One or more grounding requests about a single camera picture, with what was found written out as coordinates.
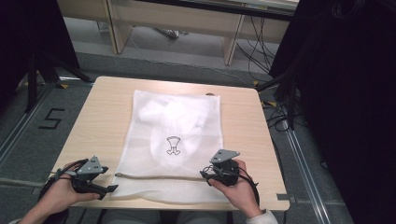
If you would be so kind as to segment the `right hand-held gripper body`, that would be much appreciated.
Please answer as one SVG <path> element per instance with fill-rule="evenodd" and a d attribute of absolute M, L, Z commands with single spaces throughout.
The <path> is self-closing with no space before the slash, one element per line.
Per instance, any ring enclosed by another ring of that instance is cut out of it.
<path fill-rule="evenodd" d="M 210 159 L 212 171 L 214 172 L 213 179 L 227 187 L 233 186 L 237 182 L 239 176 L 238 164 L 233 158 L 239 155 L 240 153 L 238 151 L 227 149 L 218 150 Z"/>

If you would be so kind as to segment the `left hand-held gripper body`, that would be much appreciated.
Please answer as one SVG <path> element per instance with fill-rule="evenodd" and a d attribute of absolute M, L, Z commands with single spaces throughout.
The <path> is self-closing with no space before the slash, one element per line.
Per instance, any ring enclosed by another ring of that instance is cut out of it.
<path fill-rule="evenodd" d="M 72 180 L 72 187 L 78 193 L 97 193 L 103 194 L 104 188 L 93 183 L 93 180 L 103 174 L 105 169 L 100 164 L 98 158 L 93 156 L 91 159 L 85 160 L 76 170 L 76 175 Z"/>

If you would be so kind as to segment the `white mesh laundry bag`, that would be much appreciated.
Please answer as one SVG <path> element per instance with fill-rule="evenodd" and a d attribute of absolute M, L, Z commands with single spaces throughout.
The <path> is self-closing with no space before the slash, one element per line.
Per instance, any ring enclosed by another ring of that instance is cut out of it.
<path fill-rule="evenodd" d="M 220 98 L 135 91 L 133 114 L 112 183 L 114 198 L 227 203 L 200 172 L 223 148 Z"/>

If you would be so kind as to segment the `person's right hand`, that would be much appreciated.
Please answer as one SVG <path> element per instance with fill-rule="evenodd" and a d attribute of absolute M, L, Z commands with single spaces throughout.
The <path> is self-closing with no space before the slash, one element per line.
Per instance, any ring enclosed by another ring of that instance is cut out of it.
<path fill-rule="evenodd" d="M 232 187 L 224 186 L 217 180 L 209 179 L 208 183 L 223 193 L 229 202 L 237 209 L 239 209 L 247 219 L 260 216 L 262 210 L 257 204 L 256 197 L 250 183 L 252 182 L 250 176 L 247 174 L 247 167 L 243 161 L 235 160 L 239 167 L 240 177 L 237 183 Z"/>

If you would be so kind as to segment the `person's left hand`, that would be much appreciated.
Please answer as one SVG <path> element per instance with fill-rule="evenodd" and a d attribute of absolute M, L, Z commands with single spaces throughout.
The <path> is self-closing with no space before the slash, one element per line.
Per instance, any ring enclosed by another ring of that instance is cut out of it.
<path fill-rule="evenodd" d="M 44 204 L 46 215 L 60 213 L 71 205 L 80 202 L 98 200 L 100 195 L 97 193 L 78 193 L 72 187 L 70 175 L 62 175 L 48 189 L 40 200 Z"/>

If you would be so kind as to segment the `white garment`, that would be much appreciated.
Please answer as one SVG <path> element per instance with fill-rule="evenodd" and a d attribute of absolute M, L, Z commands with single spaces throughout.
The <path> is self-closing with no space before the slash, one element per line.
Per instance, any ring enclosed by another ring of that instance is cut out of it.
<path fill-rule="evenodd" d="M 223 145 L 220 98 L 138 91 L 131 130 L 140 174 L 194 172 Z"/>

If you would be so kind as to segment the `person's legs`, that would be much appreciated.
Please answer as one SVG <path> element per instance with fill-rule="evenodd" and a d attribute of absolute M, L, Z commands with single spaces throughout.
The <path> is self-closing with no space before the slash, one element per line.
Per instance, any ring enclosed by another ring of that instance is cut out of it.
<path fill-rule="evenodd" d="M 102 224 L 233 224 L 230 212 L 106 210 Z"/>

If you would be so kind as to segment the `grey tape piece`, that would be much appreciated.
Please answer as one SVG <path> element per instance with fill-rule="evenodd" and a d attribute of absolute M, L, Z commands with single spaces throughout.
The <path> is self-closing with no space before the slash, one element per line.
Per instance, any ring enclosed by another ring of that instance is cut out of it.
<path fill-rule="evenodd" d="M 278 193 L 276 197 L 279 201 L 288 201 L 290 203 L 296 203 L 296 198 L 289 194 Z"/>

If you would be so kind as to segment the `black tripod stand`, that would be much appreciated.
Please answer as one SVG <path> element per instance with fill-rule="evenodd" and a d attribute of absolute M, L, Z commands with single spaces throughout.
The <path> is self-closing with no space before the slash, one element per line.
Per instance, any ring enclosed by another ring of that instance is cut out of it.
<path fill-rule="evenodd" d="M 93 80 L 84 75 L 79 69 L 64 62 L 60 58 L 46 52 L 33 52 L 28 60 L 28 101 L 26 112 L 30 112 L 37 101 L 37 74 L 39 72 L 47 83 L 55 84 L 60 80 L 60 77 L 55 71 L 55 66 L 59 65 L 64 70 L 72 74 L 74 77 L 88 83 L 93 83 Z"/>
<path fill-rule="evenodd" d="M 295 96 L 297 91 L 297 86 L 295 82 L 295 77 L 292 72 L 285 72 L 278 77 L 273 78 L 272 80 L 259 85 L 255 88 L 257 92 L 266 90 L 270 87 L 278 85 L 274 96 L 277 101 L 283 102 L 287 104 L 287 115 L 286 121 L 288 123 L 288 129 L 293 131 L 294 124 L 294 108 L 295 108 Z"/>

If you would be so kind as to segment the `black curtain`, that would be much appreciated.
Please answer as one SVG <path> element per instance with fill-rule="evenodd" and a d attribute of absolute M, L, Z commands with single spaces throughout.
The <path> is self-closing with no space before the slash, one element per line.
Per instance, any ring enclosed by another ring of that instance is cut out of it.
<path fill-rule="evenodd" d="M 78 59 L 57 0 L 0 0 L 0 108 L 45 51 L 73 68 Z"/>
<path fill-rule="evenodd" d="M 305 118 L 355 224 L 396 224 L 396 0 L 300 0 L 270 74 Z"/>

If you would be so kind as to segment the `grey power strip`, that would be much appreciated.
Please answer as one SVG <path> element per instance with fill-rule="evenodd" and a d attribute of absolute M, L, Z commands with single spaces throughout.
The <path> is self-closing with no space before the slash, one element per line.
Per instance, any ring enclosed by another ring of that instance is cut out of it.
<path fill-rule="evenodd" d="M 187 34 L 187 32 L 180 32 L 180 31 L 177 31 L 177 30 L 169 30 L 169 29 L 158 29 L 158 28 L 155 28 L 155 31 L 158 32 L 159 34 L 171 39 L 171 40 L 176 40 L 181 35 L 186 35 Z"/>

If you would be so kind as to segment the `wooden desk legs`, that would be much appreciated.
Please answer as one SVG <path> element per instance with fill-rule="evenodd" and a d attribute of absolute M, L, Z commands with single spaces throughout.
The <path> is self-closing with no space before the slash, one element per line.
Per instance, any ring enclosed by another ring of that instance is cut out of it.
<path fill-rule="evenodd" d="M 278 44 L 289 27 L 286 21 L 225 12 L 144 3 L 138 0 L 57 0 L 67 18 L 108 25 L 113 52 L 122 53 L 136 26 L 214 35 L 222 38 L 224 63 L 230 65 L 238 39 Z"/>

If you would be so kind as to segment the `metal floor rail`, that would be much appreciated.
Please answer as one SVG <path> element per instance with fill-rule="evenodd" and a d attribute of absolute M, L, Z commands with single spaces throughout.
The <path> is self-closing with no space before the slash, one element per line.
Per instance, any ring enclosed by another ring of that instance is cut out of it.
<path fill-rule="evenodd" d="M 54 84 L 48 84 L 42 89 L 36 98 L 35 105 L 32 106 L 28 112 L 23 113 L 16 126 L 7 135 L 7 138 L 0 144 L 0 168 L 4 165 L 9 155 L 20 142 L 22 136 L 27 131 L 28 127 L 36 117 L 36 114 L 44 104 L 44 101 L 54 88 Z"/>
<path fill-rule="evenodd" d="M 288 141 L 290 143 L 291 151 L 296 160 L 298 169 L 301 173 L 302 180 L 304 181 L 304 185 L 314 209 L 315 215 L 318 220 L 318 224 L 332 224 L 327 207 L 322 200 L 322 197 L 318 191 L 318 187 L 316 182 L 310 172 L 309 166 L 305 159 L 304 153 L 300 146 L 300 142 L 296 136 L 295 131 L 291 128 L 287 121 L 283 122 L 283 126 L 286 129 L 286 135 L 288 137 Z"/>

